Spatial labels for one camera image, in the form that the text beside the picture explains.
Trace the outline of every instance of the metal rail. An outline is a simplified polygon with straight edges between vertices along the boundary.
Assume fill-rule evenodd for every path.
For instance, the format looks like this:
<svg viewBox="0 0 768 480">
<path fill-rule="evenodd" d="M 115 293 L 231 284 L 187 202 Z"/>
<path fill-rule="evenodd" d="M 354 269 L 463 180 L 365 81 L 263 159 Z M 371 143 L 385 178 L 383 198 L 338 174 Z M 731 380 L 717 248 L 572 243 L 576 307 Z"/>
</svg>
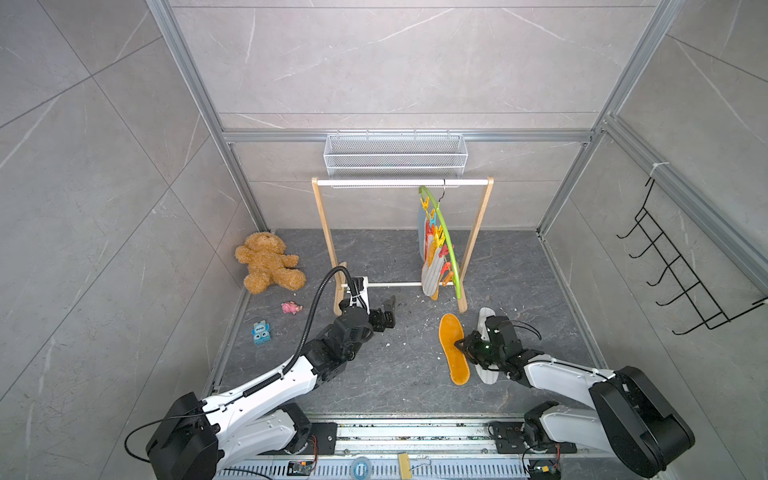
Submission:
<svg viewBox="0 0 768 480">
<path fill-rule="evenodd" d="M 330 130 L 330 129 L 249 129 L 226 130 L 223 138 L 229 143 L 253 143 L 265 141 L 324 142 L 332 134 L 461 134 L 466 141 L 578 141 L 589 142 L 592 131 L 586 128 L 520 128 L 520 129 L 386 129 L 386 130 Z"/>
</svg>

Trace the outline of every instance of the zip tie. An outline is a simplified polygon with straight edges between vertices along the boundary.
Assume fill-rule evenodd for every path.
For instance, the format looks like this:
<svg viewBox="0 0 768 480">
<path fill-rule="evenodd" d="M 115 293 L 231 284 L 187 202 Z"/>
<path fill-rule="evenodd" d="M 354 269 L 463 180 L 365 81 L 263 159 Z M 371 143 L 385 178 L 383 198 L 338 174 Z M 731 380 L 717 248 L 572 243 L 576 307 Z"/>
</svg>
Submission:
<svg viewBox="0 0 768 480">
<path fill-rule="evenodd" d="M 654 163 L 654 167 L 650 169 L 650 173 L 648 174 L 648 177 L 653 177 L 654 170 L 656 170 L 656 167 L 658 167 L 659 165 L 669 165 L 669 164 L 670 164 L 669 162 Z"/>
</svg>

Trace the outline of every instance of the yellow block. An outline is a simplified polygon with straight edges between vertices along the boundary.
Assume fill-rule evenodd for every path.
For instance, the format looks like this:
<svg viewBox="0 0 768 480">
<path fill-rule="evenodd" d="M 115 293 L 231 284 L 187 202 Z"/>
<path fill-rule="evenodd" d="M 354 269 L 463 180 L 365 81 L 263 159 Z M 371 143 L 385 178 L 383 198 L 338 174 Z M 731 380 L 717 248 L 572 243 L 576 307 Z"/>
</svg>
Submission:
<svg viewBox="0 0 768 480">
<path fill-rule="evenodd" d="M 402 480 L 413 478 L 413 475 L 411 475 L 411 462 L 408 460 L 408 454 L 401 453 L 400 455 L 397 455 L 397 461 L 400 462 L 400 478 L 402 478 Z"/>
</svg>

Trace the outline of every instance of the white slipper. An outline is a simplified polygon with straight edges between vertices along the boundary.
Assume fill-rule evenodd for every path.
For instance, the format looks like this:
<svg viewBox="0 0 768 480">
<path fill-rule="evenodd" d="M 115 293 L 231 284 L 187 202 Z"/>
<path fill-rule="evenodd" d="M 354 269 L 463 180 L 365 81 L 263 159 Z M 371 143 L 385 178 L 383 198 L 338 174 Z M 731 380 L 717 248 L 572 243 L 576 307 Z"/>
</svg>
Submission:
<svg viewBox="0 0 768 480">
<path fill-rule="evenodd" d="M 488 330 L 485 328 L 485 319 L 487 319 L 490 316 L 495 316 L 496 313 L 489 309 L 488 307 L 482 307 L 480 309 L 480 317 L 478 318 L 478 332 L 480 332 L 480 336 L 482 339 L 486 342 L 490 340 L 488 337 Z M 497 365 L 491 365 L 491 368 L 497 369 Z M 491 372 L 489 370 L 484 370 L 480 365 L 475 365 L 475 369 L 478 371 L 478 376 L 480 377 L 480 380 L 482 380 L 483 383 L 487 383 L 489 385 L 493 385 L 496 383 L 496 380 L 498 380 L 498 372 Z"/>
</svg>

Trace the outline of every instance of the hanging laundry rack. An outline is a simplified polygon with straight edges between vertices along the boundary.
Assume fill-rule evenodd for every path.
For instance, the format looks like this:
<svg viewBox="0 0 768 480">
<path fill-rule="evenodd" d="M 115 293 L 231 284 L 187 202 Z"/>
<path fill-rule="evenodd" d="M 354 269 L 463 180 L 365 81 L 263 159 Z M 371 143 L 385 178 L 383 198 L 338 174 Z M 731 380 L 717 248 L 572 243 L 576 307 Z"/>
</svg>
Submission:
<svg viewBox="0 0 768 480">
<path fill-rule="evenodd" d="M 467 241 L 467 247 L 464 250 L 464 257 L 462 264 L 458 269 L 458 288 L 457 288 L 457 302 L 458 311 L 464 313 L 468 309 L 467 297 L 465 295 L 465 275 L 469 268 L 469 261 L 472 258 L 472 251 L 475 249 L 475 241 L 477 240 L 480 226 L 482 225 L 482 219 L 485 215 L 485 209 L 488 207 L 488 201 L 491 197 L 491 190 L 493 189 L 493 177 L 485 179 L 388 179 L 388 180 L 320 180 L 317 177 L 312 179 L 312 189 L 315 194 L 315 202 L 317 203 L 317 212 L 320 216 L 320 223 L 323 226 L 323 234 L 326 238 L 326 245 L 328 247 L 328 255 L 331 260 L 331 267 L 337 265 L 346 266 L 346 262 L 339 262 L 336 256 L 336 249 L 333 246 L 333 238 L 331 236 L 331 230 L 326 219 L 326 211 L 323 206 L 323 196 L 320 193 L 321 187 L 346 187 L 346 188 L 408 188 L 408 187 L 461 187 L 461 186 L 484 186 L 483 195 L 478 206 L 478 212 L 475 215 L 475 222 L 472 225 L 472 230 L 469 233 L 469 239 Z M 389 287 L 389 286 L 421 286 L 421 282 L 386 282 L 386 283 L 368 283 L 368 288 L 371 287 Z M 346 291 L 346 283 L 340 274 L 336 274 L 336 291 L 333 301 L 333 309 L 336 315 L 341 315 L 341 309 L 339 308 L 339 302 L 344 298 Z"/>
</svg>

